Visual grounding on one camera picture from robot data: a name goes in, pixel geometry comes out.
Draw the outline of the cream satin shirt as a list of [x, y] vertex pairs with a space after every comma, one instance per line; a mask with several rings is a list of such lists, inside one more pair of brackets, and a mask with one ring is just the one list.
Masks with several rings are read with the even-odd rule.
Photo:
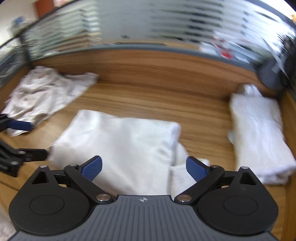
[[188, 153], [172, 121], [121, 118], [80, 110], [51, 147], [50, 161], [62, 169], [102, 158], [94, 183], [112, 195], [177, 196], [195, 184], [186, 170]]

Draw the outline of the beige garment pile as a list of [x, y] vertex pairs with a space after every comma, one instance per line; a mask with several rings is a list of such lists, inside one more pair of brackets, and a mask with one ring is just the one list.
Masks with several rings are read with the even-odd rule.
[[99, 75], [61, 75], [54, 68], [37, 66], [12, 91], [3, 113], [34, 126], [71, 104], [95, 85]]

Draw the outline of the folded white shirt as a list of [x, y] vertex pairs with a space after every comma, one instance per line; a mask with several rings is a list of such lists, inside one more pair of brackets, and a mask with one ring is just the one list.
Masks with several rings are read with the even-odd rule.
[[264, 97], [252, 84], [231, 94], [232, 129], [236, 169], [249, 167], [265, 185], [284, 185], [295, 172], [295, 158], [285, 142], [278, 102]]

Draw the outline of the dark grey desk object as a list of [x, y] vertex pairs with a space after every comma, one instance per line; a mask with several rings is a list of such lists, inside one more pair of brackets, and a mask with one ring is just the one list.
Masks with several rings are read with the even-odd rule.
[[267, 60], [257, 68], [259, 80], [269, 89], [280, 91], [285, 87], [284, 73], [275, 60]]

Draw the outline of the frosted glass desk partition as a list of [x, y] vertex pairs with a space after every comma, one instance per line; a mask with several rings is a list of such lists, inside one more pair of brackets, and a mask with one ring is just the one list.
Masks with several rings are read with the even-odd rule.
[[285, 1], [1, 1], [1, 83], [26, 61], [105, 45], [183, 46], [295, 75], [295, 11]]

